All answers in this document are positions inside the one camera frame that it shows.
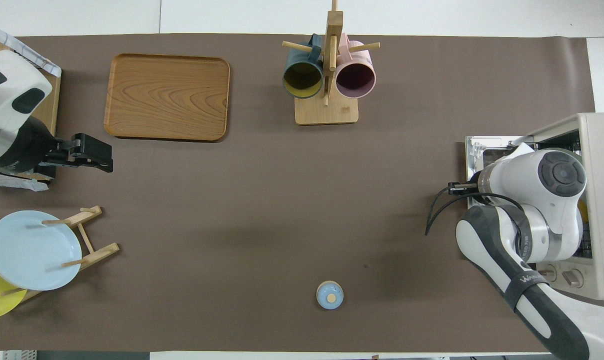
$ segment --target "blue mug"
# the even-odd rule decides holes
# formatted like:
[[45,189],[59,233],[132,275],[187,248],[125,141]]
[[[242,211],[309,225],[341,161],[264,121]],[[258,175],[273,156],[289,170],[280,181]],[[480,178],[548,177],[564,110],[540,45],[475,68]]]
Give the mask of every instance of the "blue mug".
[[286,57],[282,85],[291,96],[307,99],[315,96],[322,89],[323,63],[322,38],[318,34],[311,35],[308,43],[301,43],[311,48],[311,52],[291,48]]

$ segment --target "wooden mug rack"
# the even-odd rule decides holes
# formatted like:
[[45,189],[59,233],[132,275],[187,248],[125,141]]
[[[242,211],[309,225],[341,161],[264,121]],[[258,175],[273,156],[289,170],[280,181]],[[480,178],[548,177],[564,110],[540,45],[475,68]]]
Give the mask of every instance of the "wooden mug rack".
[[[359,118],[357,98],[342,95],[336,88],[336,67],[338,56],[338,41],[343,30],[344,13],[337,10],[337,0],[332,0],[331,11],[326,18],[324,35],[322,90],[311,98],[295,98],[295,123],[298,125],[330,125],[352,124]],[[296,50],[311,52],[311,47],[282,41],[282,46]],[[363,50],[373,50],[380,43],[368,43],[348,48],[350,53]]]

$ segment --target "cable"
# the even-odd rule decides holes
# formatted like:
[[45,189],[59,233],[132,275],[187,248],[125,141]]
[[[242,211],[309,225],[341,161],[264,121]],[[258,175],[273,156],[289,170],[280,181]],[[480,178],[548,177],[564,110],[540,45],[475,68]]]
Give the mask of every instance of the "cable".
[[507,196],[503,196],[501,194],[496,194],[496,193],[467,193],[467,194],[461,194],[458,198],[455,198],[455,199],[453,199],[453,200],[445,203],[444,205],[442,205],[442,207],[440,207],[435,212],[435,214],[433,214],[433,217],[430,218],[430,220],[428,220],[427,223],[426,223],[426,229],[424,230],[424,235],[427,236],[429,234],[429,231],[431,230],[431,227],[432,227],[435,219],[449,205],[455,203],[456,201],[460,201],[460,200],[465,199],[465,198],[471,198],[471,197],[474,197],[474,196],[492,196],[494,198],[504,199],[504,200],[508,201],[509,203],[512,203],[513,205],[515,205],[515,207],[517,207],[518,209],[522,210],[522,212],[524,212],[524,208],[516,200],[513,200],[512,198],[507,197]]
[[426,223],[429,223],[429,220],[431,219],[431,214],[433,213],[433,208],[435,207],[435,202],[438,201],[438,198],[442,195],[442,193],[444,193],[445,191],[448,191],[449,189],[451,189],[451,186],[447,186],[444,187],[444,189],[441,189],[439,192],[437,192],[437,194],[435,195],[435,198],[433,198],[433,202],[430,203],[430,208],[428,208],[428,215],[426,216]]

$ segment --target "brown tablecloth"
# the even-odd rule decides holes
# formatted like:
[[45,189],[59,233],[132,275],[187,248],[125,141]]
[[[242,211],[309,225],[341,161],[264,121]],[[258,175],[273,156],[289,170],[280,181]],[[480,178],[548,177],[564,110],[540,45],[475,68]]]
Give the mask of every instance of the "brown tablecloth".
[[[113,146],[114,172],[62,168],[49,191],[0,187],[0,218],[100,205],[85,227],[117,255],[0,317],[0,349],[512,352],[544,347],[464,260],[458,205],[425,237],[432,196],[464,179],[466,135],[523,135],[594,110],[584,39],[353,36],[373,92],[352,125],[295,125],[282,88],[300,35],[32,37],[62,67],[57,135]],[[217,143],[103,128],[120,53],[222,57]],[[316,304],[325,280],[343,305]]]

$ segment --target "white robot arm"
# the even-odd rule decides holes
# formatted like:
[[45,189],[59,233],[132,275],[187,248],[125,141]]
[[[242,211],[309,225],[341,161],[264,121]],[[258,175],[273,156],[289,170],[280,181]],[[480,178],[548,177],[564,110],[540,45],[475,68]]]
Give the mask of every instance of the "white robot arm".
[[110,145],[78,133],[71,141],[53,137],[32,116],[52,90],[32,64],[11,50],[0,51],[0,173],[15,175],[38,168],[50,178],[55,166],[113,171]]
[[604,307],[560,294],[527,265],[576,251],[582,235],[577,201],[586,184],[580,162],[557,150],[519,149],[477,181],[480,193],[512,198],[522,210],[494,196],[488,196],[493,205],[469,208],[455,230],[464,256],[551,353],[604,360]]

